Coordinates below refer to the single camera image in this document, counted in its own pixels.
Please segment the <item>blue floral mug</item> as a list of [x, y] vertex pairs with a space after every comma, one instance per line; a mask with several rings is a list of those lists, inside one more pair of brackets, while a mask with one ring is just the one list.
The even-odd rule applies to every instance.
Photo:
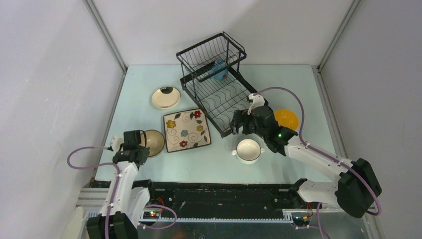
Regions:
[[226, 61], [224, 59], [216, 59], [208, 74], [217, 81], [225, 80], [228, 76]]

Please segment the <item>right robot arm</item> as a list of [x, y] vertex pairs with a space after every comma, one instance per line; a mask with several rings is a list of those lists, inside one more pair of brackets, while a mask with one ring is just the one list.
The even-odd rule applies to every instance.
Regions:
[[229, 127], [233, 134], [259, 136], [273, 153], [303, 162], [330, 180], [298, 180], [289, 189], [297, 200], [331, 204], [355, 218], [368, 213], [372, 204], [379, 205], [382, 188], [367, 160], [353, 161], [310, 145], [296, 131], [278, 125], [269, 106], [236, 110]]

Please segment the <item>white two-handled soup cup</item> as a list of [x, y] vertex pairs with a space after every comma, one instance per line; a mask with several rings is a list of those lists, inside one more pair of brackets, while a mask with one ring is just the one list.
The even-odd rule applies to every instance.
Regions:
[[263, 152], [265, 149], [258, 142], [253, 139], [244, 139], [237, 144], [235, 150], [231, 151], [231, 155], [236, 156], [244, 164], [253, 164]]

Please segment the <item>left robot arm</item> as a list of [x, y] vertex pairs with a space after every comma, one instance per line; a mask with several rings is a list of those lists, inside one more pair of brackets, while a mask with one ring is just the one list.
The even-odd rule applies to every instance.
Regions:
[[138, 238], [138, 221], [150, 200], [150, 192], [147, 187], [133, 188], [133, 183], [150, 154], [146, 141], [146, 132], [138, 129], [125, 131], [123, 142], [110, 146], [114, 151], [111, 164], [116, 172], [98, 215], [87, 221], [89, 238]]

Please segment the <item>tan bowl with dark rim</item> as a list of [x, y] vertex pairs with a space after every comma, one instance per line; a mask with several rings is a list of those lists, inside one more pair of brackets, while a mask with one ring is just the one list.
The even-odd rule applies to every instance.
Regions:
[[141, 146], [149, 147], [149, 157], [159, 155], [165, 147], [164, 135], [155, 130], [141, 131]]

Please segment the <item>square floral ceramic plate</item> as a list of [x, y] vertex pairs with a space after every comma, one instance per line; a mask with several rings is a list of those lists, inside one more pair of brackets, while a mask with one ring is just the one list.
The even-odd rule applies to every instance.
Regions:
[[211, 144], [207, 117], [201, 109], [164, 115], [163, 125], [168, 153]]

